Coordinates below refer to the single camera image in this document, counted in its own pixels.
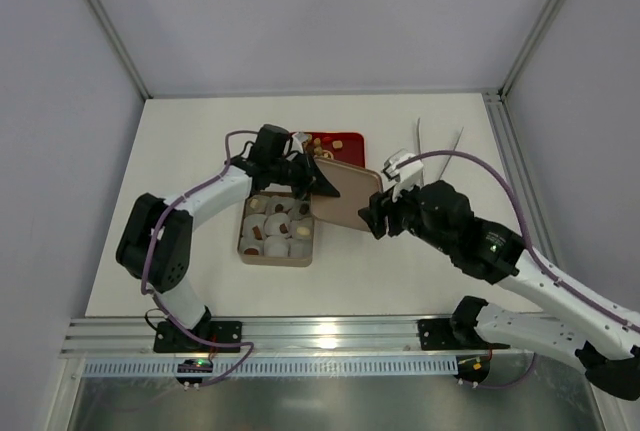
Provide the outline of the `gold tin lid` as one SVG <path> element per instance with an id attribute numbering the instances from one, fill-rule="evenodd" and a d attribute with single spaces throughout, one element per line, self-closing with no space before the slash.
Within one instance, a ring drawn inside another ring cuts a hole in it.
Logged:
<path id="1" fill-rule="evenodd" d="M 369 232 L 368 225 L 358 211 L 369 205 L 371 195 L 382 191 L 383 183 L 379 174 L 327 158 L 316 158 L 315 163 L 340 196 L 313 195 L 310 200 L 313 217 L 329 224 Z"/>

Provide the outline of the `gold tin box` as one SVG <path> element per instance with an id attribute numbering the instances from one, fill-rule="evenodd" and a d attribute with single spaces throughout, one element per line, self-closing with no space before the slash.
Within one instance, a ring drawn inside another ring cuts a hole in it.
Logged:
<path id="1" fill-rule="evenodd" d="M 252 199 L 263 202 L 261 213 L 250 209 L 249 202 Z M 284 206 L 280 213 L 274 212 L 277 204 Z M 302 204 L 309 206 L 306 215 L 299 212 Z M 282 224 L 289 228 L 286 235 L 279 230 Z M 262 241 L 254 238 L 254 226 L 261 229 Z M 306 226 L 311 230 L 308 239 L 301 239 L 296 235 L 296 228 L 299 226 Z M 304 268 L 310 266 L 313 260 L 314 236 L 315 220 L 311 214 L 309 199 L 296 199 L 292 193 L 287 192 L 264 192 L 250 196 L 244 203 L 236 249 L 240 260 L 246 265 Z M 258 248 L 260 255 L 245 255 L 243 251 L 249 247 Z"/>

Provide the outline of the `brown bar chocolate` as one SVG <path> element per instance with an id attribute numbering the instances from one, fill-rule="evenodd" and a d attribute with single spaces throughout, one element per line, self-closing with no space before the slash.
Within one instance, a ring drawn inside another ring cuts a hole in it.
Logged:
<path id="1" fill-rule="evenodd" d="M 262 231 L 261 231 L 261 229 L 260 229 L 258 226 L 254 226 L 254 227 L 252 228 L 252 232 L 253 232 L 254 238 L 255 238 L 256 240 L 258 240 L 258 241 L 262 241 L 262 240 L 263 240 L 263 234 L 262 234 Z"/>

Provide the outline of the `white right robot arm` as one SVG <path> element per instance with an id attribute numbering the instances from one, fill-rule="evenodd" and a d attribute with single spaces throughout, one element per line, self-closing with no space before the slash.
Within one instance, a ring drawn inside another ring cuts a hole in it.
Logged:
<path id="1" fill-rule="evenodd" d="M 408 232 L 442 252 L 464 275 L 517 294 L 550 316 L 521 315 L 466 296 L 450 318 L 462 345 L 530 350 L 583 372 L 616 398 L 638 399 L 638 313 L 549 269 L 521 236 L 475 216 L 468 198 L 448 183 L 375 193 L 358 215 L 375 238 Z"/>

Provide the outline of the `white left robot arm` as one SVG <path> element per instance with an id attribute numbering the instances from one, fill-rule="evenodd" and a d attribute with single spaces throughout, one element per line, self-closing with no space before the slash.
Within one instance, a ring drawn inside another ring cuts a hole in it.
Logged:
<path id="1" fill-rule="evenodd" d="M 266 124 L 251 132 L 248 149 L 233 155 L 225 136 L 222 169 L 204 182 L 169 198 L 145 193 L 132 207 L 116 248 L 116 262 L 139 281 L 172 325 L 189 339 L 207 345 L 211 322 L 206 305 L 186 277 L 197 228 L 225 209 L 276 184 L 288 186 L 297 199 L 314 195 L 339 197 L 314 158 L 294 143 L 284 128 Z"/>

